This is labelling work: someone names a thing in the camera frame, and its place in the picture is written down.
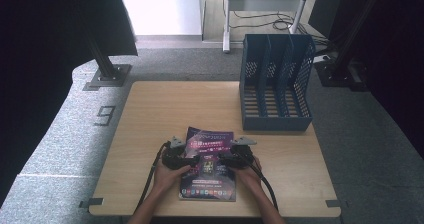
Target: person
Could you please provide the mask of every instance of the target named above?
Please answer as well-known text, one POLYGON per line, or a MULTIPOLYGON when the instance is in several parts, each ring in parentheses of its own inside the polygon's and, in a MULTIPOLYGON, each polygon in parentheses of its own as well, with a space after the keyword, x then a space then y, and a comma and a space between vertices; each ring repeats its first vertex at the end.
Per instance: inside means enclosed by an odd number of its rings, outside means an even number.
MULTIPOLYGON (((259 170, 262 169, 259 159, 255 157, 255 165, 259 170)), ((258 204, 259 212, 264 224, 284 224, 284 220, 279 212, 275 209, 272 202, 266 196, 261 186, 261 180, 258 175, 251 169, 235 169, 233 170, 239 177, 239 180, 252 193, 255 201, 258 204)), ((150 223, 155 208, 160 204, 161 199, 166 195, 167 191, 174 185, 180 176, 190 170, 190 166, 184 166, 178 170, 171 170, 163 165, 159 160, 155 170, 155 178, 152 190, 147 195, 146 199, 139 208, 131 216, 128 224, 146 224, 150 223)))

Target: book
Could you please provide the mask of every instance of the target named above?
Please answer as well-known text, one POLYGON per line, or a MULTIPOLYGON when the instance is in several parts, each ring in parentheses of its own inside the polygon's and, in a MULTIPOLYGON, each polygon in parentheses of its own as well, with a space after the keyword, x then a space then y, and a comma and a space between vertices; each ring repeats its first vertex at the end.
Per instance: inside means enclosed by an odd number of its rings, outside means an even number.
POLYGON ((236 201, 235 174, 218 158, 218 153, 231 153, 233 138, 233 132, 188 128, 185 157, 199 155, 200 161, 182 175, 180 199, 236 201))

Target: carpeted floor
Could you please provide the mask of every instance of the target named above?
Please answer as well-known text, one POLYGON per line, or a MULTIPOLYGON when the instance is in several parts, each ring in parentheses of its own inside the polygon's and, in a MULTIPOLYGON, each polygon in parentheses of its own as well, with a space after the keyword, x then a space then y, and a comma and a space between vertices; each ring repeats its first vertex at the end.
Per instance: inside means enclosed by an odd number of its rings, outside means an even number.
MULTIPOLYGON (((237 81, 242 49, 139 49, 123 87, 83 91, 94 61, 73 73, 73 85, 49 131, 17 176, 0 211, 2 223, 120 223, 79 208, 93 194, 131 84, 138 80, 237 81), (114 107, 99 126, 102 107, 114 107)), ((313 124, 342 206, 337 219, 288 219, 288 223, 424 223, 424 162, 369 92, 324 88, 313 69, 307 99, 313 124)), ((155 219, 169 223, 171 219, 155 219)), ((236 223, 172 219, 172 223, 236 223)), ((248 220, 237 220, 248 223, 248 220)))

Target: wooden table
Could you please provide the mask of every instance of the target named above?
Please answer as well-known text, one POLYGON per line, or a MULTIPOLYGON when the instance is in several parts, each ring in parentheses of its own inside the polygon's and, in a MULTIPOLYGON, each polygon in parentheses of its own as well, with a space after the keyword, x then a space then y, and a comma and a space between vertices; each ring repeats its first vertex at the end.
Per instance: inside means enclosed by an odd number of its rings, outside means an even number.
MULTIPOLYGON (((103 203, 89 206, 90 213, 132 215, 160 146, 173 136, 185 140, 188 126, 233 131, 235 138, 256 140, 252 151, 261 161, 282 216, 340 215, 340 207, 326 204, 337 197, 312 124, 305 132, 243 131, 238 82, 151 81, 132 86, 93 195, 103 203)), ((156 216, 260 216, 239 182, 236 202, 181 201, 178 185, 156 216)))

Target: forearm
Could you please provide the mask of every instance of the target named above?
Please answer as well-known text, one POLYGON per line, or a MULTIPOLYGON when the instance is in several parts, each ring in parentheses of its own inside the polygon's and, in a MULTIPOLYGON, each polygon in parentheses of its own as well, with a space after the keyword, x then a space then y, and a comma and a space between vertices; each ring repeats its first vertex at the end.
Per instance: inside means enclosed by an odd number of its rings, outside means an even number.
POLYGON ((128 224, 150 223, 156 206, 162 199, 164 192, 155 188, 149 193, 143 203, 136 210, 134 215, 128 221, 128 224))
POLYGON ((253 184, 248 187, 258 204, 259 212, 262 216, 264 224, 284 224, 285 221, 280 216, 280 213, 275 209, 268 196, 260 184, 253 184))

